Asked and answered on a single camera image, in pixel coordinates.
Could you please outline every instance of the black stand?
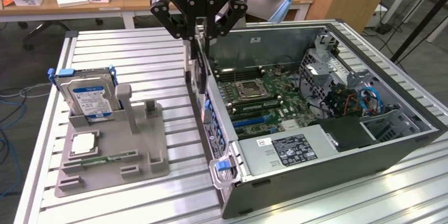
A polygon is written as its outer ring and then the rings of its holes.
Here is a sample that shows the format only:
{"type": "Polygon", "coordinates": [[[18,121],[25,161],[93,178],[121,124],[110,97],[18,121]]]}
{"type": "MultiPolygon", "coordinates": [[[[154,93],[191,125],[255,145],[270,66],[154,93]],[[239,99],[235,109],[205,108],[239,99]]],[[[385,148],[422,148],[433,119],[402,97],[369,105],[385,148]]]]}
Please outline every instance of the black stand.
{"type": "Polygon", "coordinates": [[[414,28],[413,32],[410,33],[410,35],[405,39],[405,41],[403,41],[401,47],[398,48],[397,52],[393,54],[393,56],[390,58],[391,62],[395,62],[398,60],[398,58],[399,58],[401,54],[403,53],[405,49],[407,48],[407,46],[413,42],[414,38],[421,33],[422,29],[425,28],[425,26],[427,25],[427,23],[430,22],[431,18],[434,17],[434,15],[437,14],[437,12],[439,11],[439,9],[442,8],[442,6],[443,6],[443,4],[446,2],[448,2],[448,0],[438,0],[435,2],[434,6],[430,9],[430,11],[427,12],[425,18],[421,20],[421,22],[417,25],[417,27],[414,28]]]}

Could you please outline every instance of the motherboard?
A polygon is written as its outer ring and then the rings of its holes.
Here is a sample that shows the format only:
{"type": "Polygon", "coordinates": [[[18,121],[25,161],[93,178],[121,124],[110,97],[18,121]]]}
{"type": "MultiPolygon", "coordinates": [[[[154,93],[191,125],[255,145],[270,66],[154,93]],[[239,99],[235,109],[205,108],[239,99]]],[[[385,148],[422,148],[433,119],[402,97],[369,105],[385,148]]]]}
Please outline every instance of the motherboard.
{"type": "Polygon", "coordinates": [[[298,91],[298,68],[274,65],[214,71],[238,139],[306,127],[315,116],[298,91]]]}

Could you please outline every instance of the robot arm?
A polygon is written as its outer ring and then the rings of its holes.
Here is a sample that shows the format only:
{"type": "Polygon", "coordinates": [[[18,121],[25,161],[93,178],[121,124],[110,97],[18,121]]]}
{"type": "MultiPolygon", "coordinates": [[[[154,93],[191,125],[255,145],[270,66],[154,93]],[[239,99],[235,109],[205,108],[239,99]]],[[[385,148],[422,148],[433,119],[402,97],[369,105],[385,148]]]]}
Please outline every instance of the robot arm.
{"type": "Polygon", "coordinates": [[[206,38],[225,36],[234,23],[243,17],[246,5],[242,0],[150,0],[150,12],[174,38],[191,41],[197,19],[203,19],[206,38]],[[181,18],[169,14],[169,2],[177,7],[181,18]],[[226,9],[215,20],[221,9],[226,9]]]}

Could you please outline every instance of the hard drive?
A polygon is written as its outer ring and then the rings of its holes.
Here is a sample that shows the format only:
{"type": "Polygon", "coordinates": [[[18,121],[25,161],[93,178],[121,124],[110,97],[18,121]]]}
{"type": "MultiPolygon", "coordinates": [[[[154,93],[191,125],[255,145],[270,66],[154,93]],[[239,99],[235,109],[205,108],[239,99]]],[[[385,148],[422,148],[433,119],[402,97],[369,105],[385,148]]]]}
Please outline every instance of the hard drive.
{"type": "Polygon", "coordinates": [[[83,115],[89,122],[113,119],[111,111],[119,110],[114,97],[114,68],[86,70],[61,69],[57,75],[47,71],[49,80],[58,88],[70,108],[70,116],[83,115]]]}

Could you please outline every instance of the blue cable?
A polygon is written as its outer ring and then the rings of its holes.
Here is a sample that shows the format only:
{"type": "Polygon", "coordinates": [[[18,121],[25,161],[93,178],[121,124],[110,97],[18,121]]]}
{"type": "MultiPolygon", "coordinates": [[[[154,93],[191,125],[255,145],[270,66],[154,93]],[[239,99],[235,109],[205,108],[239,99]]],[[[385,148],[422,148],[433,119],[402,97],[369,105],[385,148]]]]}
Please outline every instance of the blue cable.
{"type": "Polygon", "coordinates": [[[0,141],[7,146],[9,150],[10,150],[10,154],[11,154],[11,159],[13,159],[13,163],[15,165],[15,169],[17,169],[17,177],[15,177],[15,182],[14,184],[2,192],[2,194],[0,195],[0,199],[1,197],[13,190],[13,188],[19,184],[19,179],[21,179],[21,173],[19,173],[19,166],[18,166],[18,161],[17,161],[17,157],[15,157],[15,151],[13,149],[13,146],[10,145],[10,143],[0,138],[0,141]]]}
{"type": "Polygon", "coordinates": [[[3,126],[0,126],[0,129],[3,130],[6,127],[11,126],[22,118],[22,115],[25,114],[25,106],[21,103],[5,102],[5,101],[1,101],[1,100],[0,100],[0,103],[7,104],[7,105],[15,105],[15,106],[19,106],[19,108],[21,108],[19,116],[10,123],[7,123],[3,126]]]}
{"type": "Polygon", "coordinates": [[[371,87],[363,87],[359,89],[358,93],[357,93],[357,99],[358,99],[358,104],[362,106],[362,108],[365,110],[367,110],[369,108],[366,107],[363,101],[362,101],[362,91],[370,91],[373,94],[374,94],[374,97],[375,97],[375,102],[377,102],[377,107],[379,108],[379,112],[383,111],[383,107],[382,107],[382,101],[381,101],[381,98],[379,98],[379,94],[377,92],[377,90],[371,87]]]}

